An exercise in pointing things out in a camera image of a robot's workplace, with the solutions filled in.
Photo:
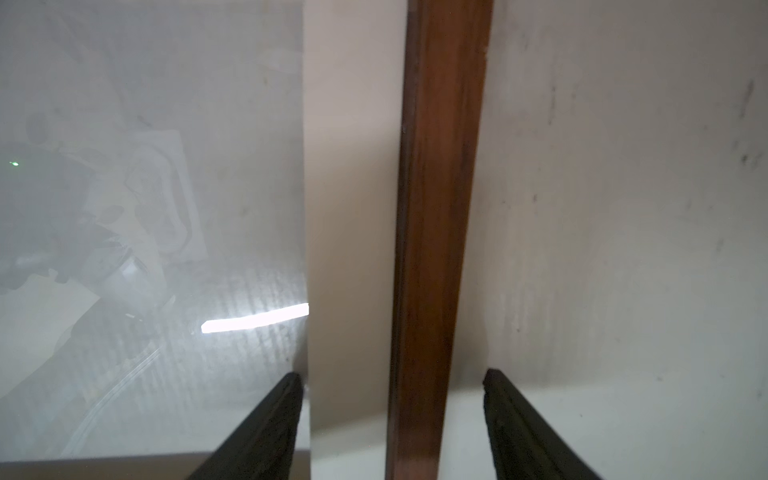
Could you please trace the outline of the white passe-partout mat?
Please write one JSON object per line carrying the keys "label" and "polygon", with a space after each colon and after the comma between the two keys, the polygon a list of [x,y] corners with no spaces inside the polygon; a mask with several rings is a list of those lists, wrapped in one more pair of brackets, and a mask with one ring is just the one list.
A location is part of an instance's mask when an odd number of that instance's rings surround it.
{"label": "white passe-partout mat", "polygon": [[311,475],[381,479],[408,5],[304,7]]}

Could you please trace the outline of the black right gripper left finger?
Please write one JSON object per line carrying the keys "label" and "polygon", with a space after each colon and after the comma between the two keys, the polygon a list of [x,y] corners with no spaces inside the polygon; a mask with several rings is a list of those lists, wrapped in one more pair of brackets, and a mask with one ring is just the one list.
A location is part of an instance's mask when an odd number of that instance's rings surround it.
{"label": "black right gripper left finger", "polygon": [[287,479],[302,410],[303,383],[286,374],[189,480]]}

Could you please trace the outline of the brown wooden picture frame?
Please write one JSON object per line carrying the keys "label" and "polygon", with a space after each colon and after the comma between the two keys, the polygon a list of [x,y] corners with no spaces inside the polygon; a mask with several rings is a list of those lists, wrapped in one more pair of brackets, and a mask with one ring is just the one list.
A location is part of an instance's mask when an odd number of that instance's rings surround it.
{"label": "brown wooden picture frame", "polygon": [[385,475],[438,475],[493,5],[407,9]]}

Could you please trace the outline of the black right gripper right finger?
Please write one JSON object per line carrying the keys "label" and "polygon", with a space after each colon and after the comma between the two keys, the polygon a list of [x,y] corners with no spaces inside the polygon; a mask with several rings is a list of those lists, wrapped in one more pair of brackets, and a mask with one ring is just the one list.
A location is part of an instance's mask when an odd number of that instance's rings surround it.
{"label": "black right gripper right finger", "polygon": [[483,379],[483,408],[498,480],[599,480],[498,369]]}

